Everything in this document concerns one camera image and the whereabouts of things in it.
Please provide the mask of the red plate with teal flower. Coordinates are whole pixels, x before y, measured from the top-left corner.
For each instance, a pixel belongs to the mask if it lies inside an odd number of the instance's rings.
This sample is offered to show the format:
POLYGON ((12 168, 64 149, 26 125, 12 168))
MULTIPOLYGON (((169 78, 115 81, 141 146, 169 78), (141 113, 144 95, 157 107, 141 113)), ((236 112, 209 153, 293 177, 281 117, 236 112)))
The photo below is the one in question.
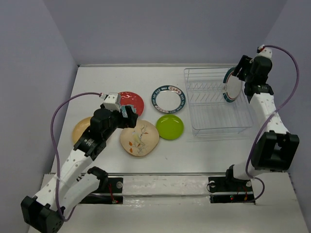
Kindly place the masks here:
POLYGON ((138 116, 142 115, 144 110, 144 101, 141 96, 136 93, 127 91, 120 92, 119 94, 121 96, 121 112, 124 117, 127 117, 127 112, 125 109, 126 106, 130 106, 132 108, 132 111, 138 114, 138 116))

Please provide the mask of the small green red rimmed plate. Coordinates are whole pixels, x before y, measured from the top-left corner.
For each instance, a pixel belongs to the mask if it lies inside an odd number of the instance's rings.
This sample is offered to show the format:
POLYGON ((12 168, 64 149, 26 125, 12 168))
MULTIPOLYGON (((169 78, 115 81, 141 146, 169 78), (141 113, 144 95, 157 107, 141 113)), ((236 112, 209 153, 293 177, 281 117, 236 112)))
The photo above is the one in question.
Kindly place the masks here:
POLYGON ((242 81, 233 76, 234 67, 230 68, 223 79, 223 98, 226 102, 234 102, 242 90, 242 81))

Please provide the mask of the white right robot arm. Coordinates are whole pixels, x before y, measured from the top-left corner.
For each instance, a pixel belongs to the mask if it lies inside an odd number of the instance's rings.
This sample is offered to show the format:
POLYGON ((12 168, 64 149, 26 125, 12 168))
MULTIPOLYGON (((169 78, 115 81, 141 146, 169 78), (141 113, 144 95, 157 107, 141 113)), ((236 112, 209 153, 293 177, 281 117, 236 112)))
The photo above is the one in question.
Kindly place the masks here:
POLYGON ((237 189, 243 181, 266 172, 283 172, 290 168, 299 145, 277 112, 274 92, 267 83, 272 69, 270 56, 243 55, 232 75, 244 82, 244 93, 256 113, 260 130, 245 162, 231 165, 224 177, 228 190, 237 189))

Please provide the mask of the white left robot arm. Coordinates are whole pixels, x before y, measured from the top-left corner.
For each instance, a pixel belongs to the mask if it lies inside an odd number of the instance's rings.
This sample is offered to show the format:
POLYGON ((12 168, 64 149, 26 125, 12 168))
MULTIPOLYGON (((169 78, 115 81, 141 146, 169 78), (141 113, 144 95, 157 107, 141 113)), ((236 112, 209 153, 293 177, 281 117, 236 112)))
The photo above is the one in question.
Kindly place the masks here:
POLYGON ((107 188, 108 174, 99 167, 88 168, 106 147, 106 142, 117 129, 134 128, 138 115, 131 106, 122 112, 110 111, 103 106, 90 119, 90 126, 74 145, 69 157, 50 181, 33 197, 21 202, 24 221, 41 233, 56 233, 74 207, 94 191, 107 188), (81 180, 78 176, 88 168, 81 180))

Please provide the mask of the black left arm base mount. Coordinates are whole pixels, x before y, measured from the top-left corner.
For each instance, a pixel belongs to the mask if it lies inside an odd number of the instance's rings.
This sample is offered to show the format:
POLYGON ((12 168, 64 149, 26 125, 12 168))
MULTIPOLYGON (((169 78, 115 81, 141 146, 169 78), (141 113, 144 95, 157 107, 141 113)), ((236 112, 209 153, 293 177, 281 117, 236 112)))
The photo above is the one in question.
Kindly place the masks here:
POLYGON ((123 178, 109 177, 98 189, 82 199, 80 204, 123 204, 123 178))

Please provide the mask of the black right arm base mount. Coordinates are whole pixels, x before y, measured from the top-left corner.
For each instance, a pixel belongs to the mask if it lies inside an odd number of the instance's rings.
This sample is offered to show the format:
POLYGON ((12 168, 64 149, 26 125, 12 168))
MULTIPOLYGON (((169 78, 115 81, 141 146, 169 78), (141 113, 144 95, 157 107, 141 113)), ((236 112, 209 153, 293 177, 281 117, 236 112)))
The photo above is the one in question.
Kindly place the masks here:
POLYGON ((250 180, 234 182, 229 181, 224 176, 211 176, 208 178, 207 191, 210 193, 209 200, 211 203, 242 203, 248 201, 255 203, 250 180))

